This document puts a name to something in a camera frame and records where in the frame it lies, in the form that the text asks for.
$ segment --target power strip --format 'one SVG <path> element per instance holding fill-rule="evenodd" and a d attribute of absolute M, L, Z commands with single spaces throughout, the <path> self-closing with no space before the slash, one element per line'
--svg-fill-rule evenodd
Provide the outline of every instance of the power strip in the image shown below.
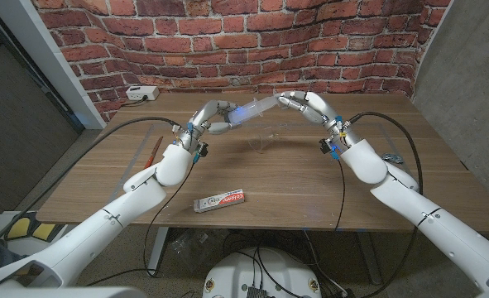
<path fill-rule="evenodd" d="M 148 100 L 156 100 L 160 95 L 160 90 L 156 86 L 131 86 L 127 90 L 127 96 L 130 100 L 141 100 L 147 96 Z"/>

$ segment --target white robotic arm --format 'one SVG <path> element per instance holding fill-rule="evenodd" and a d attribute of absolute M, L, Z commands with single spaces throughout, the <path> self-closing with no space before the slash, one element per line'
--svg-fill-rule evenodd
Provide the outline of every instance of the white robotic arm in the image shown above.
<path fill-rule="evenodd" d="M 74 286 L 79 274 L 134 219 L 156 207 L 165 197 L 163 186 L 178 185 L 207 144 L 199 141 L 205 130 L 221 134 L 240 127 L 235 123 L 208 123 L 220 114 L 227 115 L 237 105 L 209 101 L 187 123 L 175 144 L 169 145 L 163 159 L 130 178 L 123 186 L 126 194 L 107 204 L 48 248 L 0 268 L 0 288 Z M 22 270 L 34 274 L 19 276 Z"/>
<path fill-rule="evenodd" d="M 322 149 L 345 145 L 340 158 L 361 181 L 375 185 L 371 193 L 382 203 L 417 226 L 450 260 L 458 265 L 481 291 L 489 291 L 489 241 L 480 233 L 417 192 L 415 180 L 383 161 L 366 140 L 360 140 L 336 112 L 314 93 L 300 91 L 276 94 L 288 108 L 302 112 L 314 123 L 322 123 L 330 137 Z"/>

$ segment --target toothpaste tube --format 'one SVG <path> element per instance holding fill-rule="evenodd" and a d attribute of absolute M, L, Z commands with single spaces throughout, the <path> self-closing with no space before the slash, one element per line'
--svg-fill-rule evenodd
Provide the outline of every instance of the toothpaste tube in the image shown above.
<path fill-rule="evenodd" d="M 234 190 L 204 199 L 196 199 L 193 206 L 194 212 L 202 213 L 241 202 L 244 202 L 244 193 L 242 190 Z"/>

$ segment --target brick wall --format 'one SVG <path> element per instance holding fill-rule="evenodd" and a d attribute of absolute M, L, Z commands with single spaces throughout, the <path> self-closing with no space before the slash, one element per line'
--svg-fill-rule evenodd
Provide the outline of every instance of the brick wall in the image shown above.
<path fill-rule="evenodd" d="M 108 121 L 160 91 L 399 93 L 450 0 L 33 0 Z"/>

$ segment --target wooden table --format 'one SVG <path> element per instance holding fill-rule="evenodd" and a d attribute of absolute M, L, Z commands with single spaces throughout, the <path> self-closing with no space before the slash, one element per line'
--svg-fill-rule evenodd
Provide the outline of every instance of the wooden table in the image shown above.
<path fill-rule="evenodd" d="M 154 102 L 122 108 L 111 127 L 128 119 L 161 116 L 185 124 L 210 99 L 238 104 L 263 94 L 162 94 Z M 477 231 L 489 233 L 489 194 L 452 150 L 405 97 L 379 94 L 328 94 L 329 104 L 345 119 L 362 111 L 385 113 L 402 123 L 415 140 L 424 174 L 424 195 Z M 278 141 L 264 154 L 253 151 L 248 140 L 265 127 L 278 127 Z M 353 129 L 379 154 L 404 157 L 405 169 L 417 177 L 414 158 L 402 132 L 379 118 L 364 117 Z M 38 212 L 38 219 L 55 224 L 76 224 L 123 193 L 122 183 L 142 169 L 159 136 L 164 136 L 154 162 L 173 137 L 166 123 L 135 123 L 97 145 L 65 177 Z M 155 225 L 166 227 L 332 229 L 342 201 L 342 178 L 336 161 L 319 150 L 326 137 L 320 126 L 307 122 L 294 110 L 273 108 L 222 136 L 205 133 L 209 154 L 195 166 L 179 194 Z M 344 167 L 347 193 L 339 227 L 348 231 L 410 231 L 412 225 L 370 193 L 348 167 Z M 243 189 L 246 202 L 196 214 L 194 199 Z M 160 208 L 141 216 L 135 224 L 148 224 Z"/>

